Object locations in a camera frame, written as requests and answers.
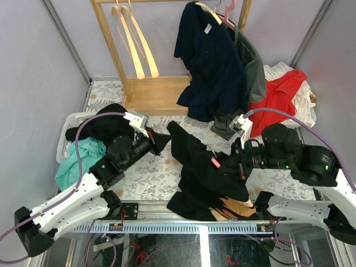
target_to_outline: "black shirt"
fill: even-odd
[[[218,108],[247,111],[246,71],[228,30],[195,2],[183,11],[174,56],[192,76],[177,102],[189,107],[189,117],[209,122]]]

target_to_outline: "wooden rack leg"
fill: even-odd
[[[241,7],[241,13],[238,23],[238,28],[244,32],[246,27],[247,18],[249,16],[250,7],[251,7],[252,0],[244,0],[243,6]]]
[[[128,82],[125,72],[123,70],[123,66],[122,66],[120,57],[118,56],[115,42],[112,38],[110,27],[107,24],[107,20],[106,20],[104,11],[102,9],[102,6],[100,3],[97,2],[97,0],[90,0],[90,2],[93,6],[93,10],[94,10],[95,16],[98,20],[102,34],[104,35],[104,39],[106,41],[107,48],[109,49],[109,52],[110,52],[111,58],[113,60],[113,63],[115,65],[116,71],[117,71],[119,78],[121,80],[123,89],[125,91],[125,95],[127,96],[128,100],[131,100],[132,92],[131,92],[130,83]]]

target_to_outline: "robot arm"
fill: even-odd
[[[159,155],[171,140],[169,135],[155,133],[146,127],[148,118],[144,115],[125,112],[124,118],[138,132],[135,142],[127,136],[118,136],[107,148],[106,155],[83,175],[78,187],[74,184],[40,206],[31,210],[21,207],[15,212],[15,225],[41,214],[16,231],[28,256],[43,253],[55,240],[82,223],[103,217],[115,218],[120,214],[121,201],[108,189],[123,179],[123,172],[145,154]],[[66,198],[75,189],[74,194]],[[46,207],[58,202],[43,213]]]
[[[322,192],[330,201],[295,201],[262,191],[257,210],[317,225],[336,239],[356,245],[356,194],[348,184],[335,155],[325,147],[303,145],[292,129],[281,124],[266,127],[264,145],[249,140],[252,122],[243,116],[230,128],[240,138],[233,143],[238,152],[241,173],[248,177],[252,169],[285,169],[292,178]]]

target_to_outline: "gray wall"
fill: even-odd
[[[1,234],[19,207],[53,196],[60,131],[66,116],[78,111],[85,87],[41,1],[1,1]],[[25,255],[14,233],[0,244],[3,260]]]
[[[76,46],[88,72],[92,77],[117,77],[116,70],[100,31],[89,0],[52,0]],[[215,1],[203,1],[214,8]],[[217,7],[224,13],[223,0]],[[302,42],[323,0],[253,0],[245,33],[260,52],[264,63],[273,65],[279,61],[289,64]],[[133,14],[140,25],[152,50],[160,74],[184,75],[187,73],[181,60],[173,58],[182,11],[187,2],[133,3]],[[238,22],[242,0],[231,12],[230,18]],[[135,76],[133,63],[120,36],[115,21],[110,16],[113,4],[104,4],[104,10],[117,43],[121,60],[128,76]],[[146,64],[145,73],[150,72]]]
[[[314,128],[332,142],[356,177],[356,1],[335,1],[298,63],[317,96]],[[309,134],[307,141],[317,144]]]

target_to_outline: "light blue shirt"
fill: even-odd
[[[78,148],[83,166],[83,174],[99,159],[105,156],[106,152],[106,146],[103,142],[91,137],[80,140],[78,142]],[[69,158],[61,162],[55,177],[55,181],[62,191],[75,184],[79,179],[79,163],[75,143],[69,148],[69,155]]]

